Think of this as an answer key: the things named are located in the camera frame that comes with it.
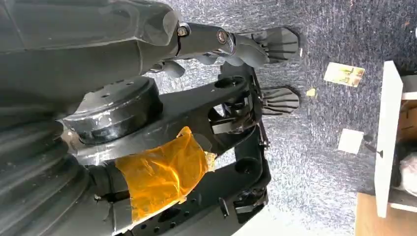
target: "bolt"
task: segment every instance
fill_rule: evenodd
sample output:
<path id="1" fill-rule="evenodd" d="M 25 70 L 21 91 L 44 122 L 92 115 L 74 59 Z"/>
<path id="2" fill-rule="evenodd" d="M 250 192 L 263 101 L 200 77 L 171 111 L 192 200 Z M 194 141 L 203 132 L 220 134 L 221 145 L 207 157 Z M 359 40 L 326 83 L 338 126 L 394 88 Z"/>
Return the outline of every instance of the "bolt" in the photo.
<path id="1" fill-rule="evenodd" d="M 227 35 L 227 33 L 225 31 L 218 31 L 217 32 L 217 40 L 219 40 L 219 43 L 221 43 L 221 44 L 225 44 L 228 37 L 229 36 Z"/>
<path id="2" fill-rule="evenodd" d="M 177 30 L 177 34 L 178 34 L 178 36 L 180 36 L 180 37 L 187 36 L 187 35 L 188 35 L 188 30 L 187 30 L 187 28 L 186 28 L 186 27 L 184 27 L 184 26 L 179 27 L 179 28 L 178 28 L 178 30 Z"/>

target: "white paper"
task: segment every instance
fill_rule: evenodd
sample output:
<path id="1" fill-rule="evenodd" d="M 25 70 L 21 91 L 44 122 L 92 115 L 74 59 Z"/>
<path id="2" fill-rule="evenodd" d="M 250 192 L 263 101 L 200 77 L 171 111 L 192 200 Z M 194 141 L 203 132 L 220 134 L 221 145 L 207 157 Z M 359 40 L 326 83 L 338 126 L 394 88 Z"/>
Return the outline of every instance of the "white paper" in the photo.
<path id="1" fill-rule="evenodd" d="M 340 136 L 339 147 L 341 151 L 357 154 L 359 152 L 360 143 L 362 143 L 364 133 L 351 129 L 343 129 Z"/>

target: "wooden floor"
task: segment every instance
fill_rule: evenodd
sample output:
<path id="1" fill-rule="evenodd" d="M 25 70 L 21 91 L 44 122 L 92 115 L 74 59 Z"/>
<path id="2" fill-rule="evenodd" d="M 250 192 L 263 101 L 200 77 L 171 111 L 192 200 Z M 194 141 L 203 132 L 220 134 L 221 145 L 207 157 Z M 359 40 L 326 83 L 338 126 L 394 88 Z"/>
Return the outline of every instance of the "wooden floor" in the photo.
<path id="1" fill-rule="evenodd" d="M 388 207 L 387 217 L 377 216 L 375 196 L 358 193 L 356 236 L 416 236 L 417 213 Z"/>

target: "floor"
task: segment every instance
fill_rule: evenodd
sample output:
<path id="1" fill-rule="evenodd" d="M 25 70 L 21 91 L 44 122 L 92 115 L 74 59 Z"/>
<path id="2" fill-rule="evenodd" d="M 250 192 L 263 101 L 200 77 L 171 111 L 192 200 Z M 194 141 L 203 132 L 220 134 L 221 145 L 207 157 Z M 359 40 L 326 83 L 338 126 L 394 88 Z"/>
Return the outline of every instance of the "floor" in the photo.
<path id="1" fill-rule="evenodd" d="M 414 0 L 164 0 L 184 22 L 246 32 L 288 26 L 301 36 L 302 55 L 291 62 L 257 69 L 264 87 L 288 85 L 302 97 L 288 117 L 264 117 L 271 149 L 268 207 L 238 236 L 268 228 L 288 235 L 353 235 L 356 194 L 373 192 L 374 154 L 337 150 L 343 128 L 363 131 L 376 141 L 383 62 L 401 70 L 417 68 Z M 357 88 L 325 82 L 329 62 L 365 68 Z M 179 91 L 216 80 L 219 65 L 183 61 L 186 74 L 158 74 L 161 92 Z M 316 97 L 306 97 L 310 88 Z M 218 165 L 233 162 L 227 153 Z"/>

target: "amber plastic wrap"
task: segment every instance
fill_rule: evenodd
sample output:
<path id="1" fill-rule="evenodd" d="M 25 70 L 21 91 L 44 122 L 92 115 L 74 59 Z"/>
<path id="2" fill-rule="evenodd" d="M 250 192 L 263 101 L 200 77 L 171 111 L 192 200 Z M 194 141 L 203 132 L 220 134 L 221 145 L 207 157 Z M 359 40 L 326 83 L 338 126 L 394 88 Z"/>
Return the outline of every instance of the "amber plastic wrap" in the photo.
<path id="1" fill-rule="evenodd" d="M 203 175 L 213 170 L 214 159 L 215 154 L 205 153 L 188 127 L 160 147 L 117 159 L 116 167 L 129 188 L 132 221 L 185 201 Z"/>

